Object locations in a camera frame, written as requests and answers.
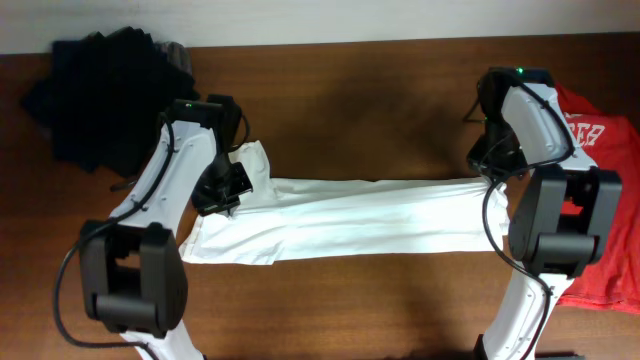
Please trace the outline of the white printed t-shirt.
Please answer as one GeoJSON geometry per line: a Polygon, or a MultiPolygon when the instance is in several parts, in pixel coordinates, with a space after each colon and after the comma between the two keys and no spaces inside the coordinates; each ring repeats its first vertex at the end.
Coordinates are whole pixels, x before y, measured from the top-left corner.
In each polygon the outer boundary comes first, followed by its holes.
{"type": "Polygon", "coordinates": [[[198,217],[180,247],[195,264],[373,254],[485,252],[509,225],[503,189],[482,177],[327,181],[274,178],[260,142],[230,156],[253,185],[231,214],[198,217]]]}

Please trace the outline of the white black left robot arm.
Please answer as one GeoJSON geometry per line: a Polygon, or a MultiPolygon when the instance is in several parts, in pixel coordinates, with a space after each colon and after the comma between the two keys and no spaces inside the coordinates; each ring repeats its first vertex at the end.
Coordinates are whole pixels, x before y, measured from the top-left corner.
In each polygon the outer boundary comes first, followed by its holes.
{"type": "Polygon", "coordinates": [[[234,99],[176,100],[160,112],[157,147],[126,199],[82,230],[79,263],[87,316],[144,359],[201,359],[183,315],[188,280],[176,242],[187,206],[229,216],[253,186],[231,152],[246,118],[234,99]]]}

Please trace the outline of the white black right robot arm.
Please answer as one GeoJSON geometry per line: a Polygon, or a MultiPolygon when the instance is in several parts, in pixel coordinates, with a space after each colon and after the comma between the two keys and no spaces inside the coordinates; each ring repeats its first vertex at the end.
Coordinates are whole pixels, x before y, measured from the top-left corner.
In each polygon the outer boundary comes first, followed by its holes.
{"type": "Polygon", "coordinates": [[[489,188],[529,182],[508,228],[507,251],[488,239],[513,272],[496,317],[478,336],[477,359],[532,359],[559,298],[604,254],[622,193],[617,172],[600,168],[568,125],[545,69],[491,67],[477,83],[484,133],[467,155],[489,188]]]}

